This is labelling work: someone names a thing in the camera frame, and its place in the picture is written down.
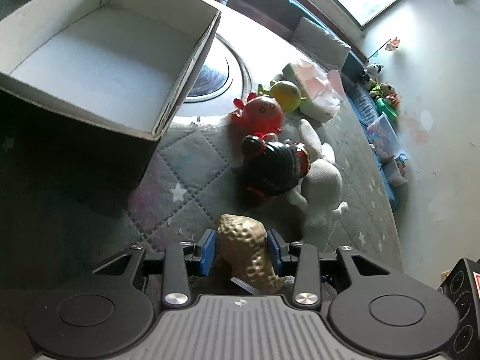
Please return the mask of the small toy box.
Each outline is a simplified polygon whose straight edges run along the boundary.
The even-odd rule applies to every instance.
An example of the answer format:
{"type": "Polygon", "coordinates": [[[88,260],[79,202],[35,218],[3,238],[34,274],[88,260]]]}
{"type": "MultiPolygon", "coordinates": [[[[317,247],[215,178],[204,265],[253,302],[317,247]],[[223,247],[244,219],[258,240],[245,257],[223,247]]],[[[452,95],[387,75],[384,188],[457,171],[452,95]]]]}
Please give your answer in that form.
{"type": "Polygon", "coordinates": [[[408,182],[406,179],[407,163],[408,157],[405,154],[399,154],[388,163],[383,164],[382,169],[390,185],[398,187],[408,182]]]}

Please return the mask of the black tracker cube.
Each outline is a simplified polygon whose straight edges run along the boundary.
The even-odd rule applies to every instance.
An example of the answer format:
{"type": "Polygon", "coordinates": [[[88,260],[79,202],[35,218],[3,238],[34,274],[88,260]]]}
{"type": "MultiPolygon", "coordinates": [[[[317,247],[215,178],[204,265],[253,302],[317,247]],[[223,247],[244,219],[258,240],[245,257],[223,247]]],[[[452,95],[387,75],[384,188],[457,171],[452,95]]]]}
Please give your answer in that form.
{"type": "Polygon", "coordinates": [[[447,354],[451,359],[479,359],[479,261],[460,259],[438,290],[456,306],[460,322],[447,354]]]}

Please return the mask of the grey cardboard storage box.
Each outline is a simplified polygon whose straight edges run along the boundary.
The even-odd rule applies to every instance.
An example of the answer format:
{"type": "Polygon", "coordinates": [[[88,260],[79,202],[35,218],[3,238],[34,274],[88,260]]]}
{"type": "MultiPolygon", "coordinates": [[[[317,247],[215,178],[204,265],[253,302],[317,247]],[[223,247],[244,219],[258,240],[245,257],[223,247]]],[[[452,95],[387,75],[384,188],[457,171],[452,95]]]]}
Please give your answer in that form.
{"type": "Polygon", "coordinates": [[[45,173],[136,187],[191,91],[209,0],[32,0],[1,21],[1,131],[45,173]]]}

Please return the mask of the pile of small plush toys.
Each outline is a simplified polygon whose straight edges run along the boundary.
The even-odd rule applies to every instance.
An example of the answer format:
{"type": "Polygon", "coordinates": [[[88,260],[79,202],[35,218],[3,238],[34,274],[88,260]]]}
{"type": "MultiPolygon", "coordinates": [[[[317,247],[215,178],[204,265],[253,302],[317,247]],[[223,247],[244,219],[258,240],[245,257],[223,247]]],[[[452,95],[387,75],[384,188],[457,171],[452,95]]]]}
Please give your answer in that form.
{"type": "Polygon", "coordinates": [[[377,83],[371,88],[369,95],[374,101],[381,98],[389,106],[394,108],[400,105],[400,97],[396,93],[395,88],[387,83],[377,83]]]}

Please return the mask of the white tissue box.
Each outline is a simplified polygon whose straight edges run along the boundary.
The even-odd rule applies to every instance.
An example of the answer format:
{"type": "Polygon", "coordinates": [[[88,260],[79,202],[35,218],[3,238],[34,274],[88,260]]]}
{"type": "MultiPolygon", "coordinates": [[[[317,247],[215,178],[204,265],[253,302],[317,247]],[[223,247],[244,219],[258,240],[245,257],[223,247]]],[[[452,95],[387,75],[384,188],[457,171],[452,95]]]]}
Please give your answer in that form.
{"type": "Polygon", "coordinates": [[[284,66],[282,74],[298,87],[304,98],[299,110],[321,124],[333,119],[347,99],[338,70],[326,71],[314,62],[300,59],[284,66]]]}

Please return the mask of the black white plush toy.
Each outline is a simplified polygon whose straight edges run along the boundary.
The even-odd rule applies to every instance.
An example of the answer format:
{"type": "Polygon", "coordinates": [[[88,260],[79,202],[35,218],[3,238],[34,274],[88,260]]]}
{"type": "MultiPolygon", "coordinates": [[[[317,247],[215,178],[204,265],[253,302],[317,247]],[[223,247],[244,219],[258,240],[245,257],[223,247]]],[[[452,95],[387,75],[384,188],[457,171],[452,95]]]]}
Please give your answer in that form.
{"type": "Polygon", "coordinates": [[[366,69],[364,69],[364,81],[370,82],[372,80],[374,82],[378,82],[379,75],[383,68],[384,66],[380,63],[369,64],[366,69]]]}

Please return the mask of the grey quilted star mat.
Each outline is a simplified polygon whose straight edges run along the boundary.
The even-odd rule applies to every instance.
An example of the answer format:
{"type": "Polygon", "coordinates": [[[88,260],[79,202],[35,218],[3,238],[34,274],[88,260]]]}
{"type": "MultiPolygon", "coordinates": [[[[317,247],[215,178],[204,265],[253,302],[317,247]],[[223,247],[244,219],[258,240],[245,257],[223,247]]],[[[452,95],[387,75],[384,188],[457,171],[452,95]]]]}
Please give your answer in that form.
{"type": "MultiPolygon", "coordinates": [[[[148,250],[196,241],[223,214],[248,216],[288,241],[302,236],[304,217],[289,202],[300,190],[299,163],[286,140],[299,140],[301,114],[284,119],[275,145],[251,156],[248,135],[224,111],[189,113],[182,106],[146,173],[125,204],[125,220],[148,250]]],[[[332,148],[343,181],[339,194],[319,186],[320,197],[346,203],[338,218],[317,214],[312,225],[321,252],[352,246],[394,269],[402,267],[400,240],[383,177],[350,102],[328,123],[313,122],[323,147],[332,148]]]]}

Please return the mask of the yellow green squeaky toy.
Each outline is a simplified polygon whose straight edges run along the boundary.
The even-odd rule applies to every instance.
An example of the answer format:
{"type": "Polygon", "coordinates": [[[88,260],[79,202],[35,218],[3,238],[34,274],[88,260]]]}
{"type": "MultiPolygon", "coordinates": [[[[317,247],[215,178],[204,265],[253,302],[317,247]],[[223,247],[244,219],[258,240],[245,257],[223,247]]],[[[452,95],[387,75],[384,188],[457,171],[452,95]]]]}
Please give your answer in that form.
{"type": "Polygon", "coordinates": [[[257,89],[259,95],[274,98],[284,113],[295,111],[306,100],[299,88],[288,80],[271,81],[269,88],[258,84],[257,89]]]}

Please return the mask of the tan peanut toy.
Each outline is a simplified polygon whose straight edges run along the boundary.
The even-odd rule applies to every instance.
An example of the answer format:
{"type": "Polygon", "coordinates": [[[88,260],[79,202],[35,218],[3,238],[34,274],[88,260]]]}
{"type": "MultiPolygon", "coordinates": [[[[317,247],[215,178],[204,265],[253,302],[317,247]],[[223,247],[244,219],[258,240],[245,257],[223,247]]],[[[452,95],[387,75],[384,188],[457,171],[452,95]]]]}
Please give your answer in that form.
{"type": "Polygon", "coordinates": [[[262,222],[246,216],[222,214],[216,250],[230,264],[233,276],[256,290],[271,295],[282,288],[286,278],[278,276],[273,269],[262,222]]]}

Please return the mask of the blue bench sofa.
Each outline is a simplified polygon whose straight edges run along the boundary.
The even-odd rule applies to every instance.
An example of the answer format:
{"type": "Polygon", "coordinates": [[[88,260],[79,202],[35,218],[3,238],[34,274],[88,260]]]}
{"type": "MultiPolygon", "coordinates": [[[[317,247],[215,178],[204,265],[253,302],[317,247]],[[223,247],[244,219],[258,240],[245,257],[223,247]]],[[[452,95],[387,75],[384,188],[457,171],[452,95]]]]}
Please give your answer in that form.
{"type": "Polygon", "coordinates": [[[328,70],[342,74],[343,87],[360,126],[379,116],[363,86],[364,65],[352,47],[300,0],[229,0],[228,6],[289,41],[328,70]]]}

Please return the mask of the paper pinwheel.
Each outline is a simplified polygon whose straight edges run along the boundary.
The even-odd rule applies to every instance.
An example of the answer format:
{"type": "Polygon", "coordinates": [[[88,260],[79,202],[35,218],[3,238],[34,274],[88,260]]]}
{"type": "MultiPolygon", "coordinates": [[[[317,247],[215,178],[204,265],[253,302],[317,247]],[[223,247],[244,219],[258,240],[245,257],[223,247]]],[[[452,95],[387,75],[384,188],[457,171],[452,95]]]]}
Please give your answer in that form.
{"type": "Polygon", "coordinates": [[[386,51],[393,51],[396,50],[400,47],[400,39],[395,37],[395,38],[390,38],[388,41],[386,41],[383,45],[381,45],[378,49],[376,49],[369,57],[368,60],[371,60],[371,58],[376,58],[381,50],[386,50],[386,51]]]}

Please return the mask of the green plastic toy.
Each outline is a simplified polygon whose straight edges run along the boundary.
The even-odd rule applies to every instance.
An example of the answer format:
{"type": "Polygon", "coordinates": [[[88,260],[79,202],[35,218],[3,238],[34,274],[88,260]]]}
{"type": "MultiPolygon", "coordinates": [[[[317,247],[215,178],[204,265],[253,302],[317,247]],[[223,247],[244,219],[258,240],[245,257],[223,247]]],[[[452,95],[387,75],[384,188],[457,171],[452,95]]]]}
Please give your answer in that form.
{"type": "Polygon", "coordinates": [[[375,105],[377,108],[377,111],[379,114],[385,114],[386,117],[389,119],[391,122],[395,122],[397,120],[397,114],[395,110],[383,99],[383,98],[378,98],[375,101],[375,105]]]}

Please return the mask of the clear plastic storage bin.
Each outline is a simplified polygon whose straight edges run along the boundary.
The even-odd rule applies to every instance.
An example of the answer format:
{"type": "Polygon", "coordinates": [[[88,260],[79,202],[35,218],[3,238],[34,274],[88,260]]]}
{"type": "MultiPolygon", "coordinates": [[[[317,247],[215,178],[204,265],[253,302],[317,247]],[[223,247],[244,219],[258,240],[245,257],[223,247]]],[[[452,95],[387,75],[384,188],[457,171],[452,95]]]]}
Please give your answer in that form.
{"type": "Polygon", "coordinates": [[[403,146],[385,113],[368,125],[367,135],[383,163],[402,154],[403,146]]]}

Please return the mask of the round induction cooktop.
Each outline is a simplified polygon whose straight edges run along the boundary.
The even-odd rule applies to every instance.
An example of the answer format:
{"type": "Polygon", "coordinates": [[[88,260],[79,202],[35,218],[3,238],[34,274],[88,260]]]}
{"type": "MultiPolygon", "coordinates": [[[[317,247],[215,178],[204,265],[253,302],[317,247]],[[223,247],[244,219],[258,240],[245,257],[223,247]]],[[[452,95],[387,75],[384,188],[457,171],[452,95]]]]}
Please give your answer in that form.
{"type": "Polygon", "coordinates": [[[245,99],[251,89],[251,75],[246,64],[230,43],[217,34],[176,116],[223,116],[233,111],[234,99],[245,99]]]}

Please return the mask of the white knitted rabbit doll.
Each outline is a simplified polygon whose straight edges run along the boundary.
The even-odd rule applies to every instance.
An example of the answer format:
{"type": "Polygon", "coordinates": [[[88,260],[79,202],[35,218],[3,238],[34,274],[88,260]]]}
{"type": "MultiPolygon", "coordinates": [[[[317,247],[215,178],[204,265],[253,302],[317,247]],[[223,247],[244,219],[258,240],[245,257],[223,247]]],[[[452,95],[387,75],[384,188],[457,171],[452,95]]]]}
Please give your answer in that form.
{"type": "Polygon", "coordinates": [[[343,178],[332,146],[320,141],[306,119],[300,120],[298,134],[309,156],[310,168],[301,186],[289,191],[287,198],[304,215],[301,225],[304,241],[318,245],[320,238],[347,212],[348,205],[341,200],[343,178]]]}

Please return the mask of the black red doll toy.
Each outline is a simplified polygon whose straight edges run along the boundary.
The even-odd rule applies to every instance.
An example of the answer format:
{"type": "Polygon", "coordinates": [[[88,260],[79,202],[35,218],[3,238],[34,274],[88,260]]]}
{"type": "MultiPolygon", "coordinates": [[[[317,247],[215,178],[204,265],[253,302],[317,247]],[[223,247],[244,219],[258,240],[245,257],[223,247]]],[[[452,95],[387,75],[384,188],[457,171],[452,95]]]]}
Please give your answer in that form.
{"type": "Polygon", "coordinates": [[[241,186],[261,202],[292,190],[311,167],[305,144],[276,141],[267,135],[245,136],[241,153],[241,186]]]}

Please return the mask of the grey cushion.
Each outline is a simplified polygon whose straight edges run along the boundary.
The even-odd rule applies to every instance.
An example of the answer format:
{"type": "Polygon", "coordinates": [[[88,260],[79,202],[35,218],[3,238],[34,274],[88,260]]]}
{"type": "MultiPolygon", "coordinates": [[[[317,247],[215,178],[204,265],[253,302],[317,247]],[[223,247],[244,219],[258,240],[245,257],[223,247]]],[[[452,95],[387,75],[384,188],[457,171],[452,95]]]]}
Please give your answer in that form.
{"type": "Polygon", "coordinates": [[[302,17],[290,43],[327,71],[343,69],[352,48],[334,33],[302,17]]]}

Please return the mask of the red octopus squeaky toy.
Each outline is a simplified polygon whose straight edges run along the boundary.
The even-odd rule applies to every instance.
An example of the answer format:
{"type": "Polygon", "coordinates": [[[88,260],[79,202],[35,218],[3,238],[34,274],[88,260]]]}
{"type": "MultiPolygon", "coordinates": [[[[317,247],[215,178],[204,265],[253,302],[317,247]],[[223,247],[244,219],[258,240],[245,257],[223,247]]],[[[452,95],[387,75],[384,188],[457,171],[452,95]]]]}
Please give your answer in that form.
{"type": "Polygon", "coordinates": [[[245,132],[258,137],[281,133],[284,114],[274,98],[250,93],[246,100],[234,99],[233,105],[230,120],[245,132]]]}

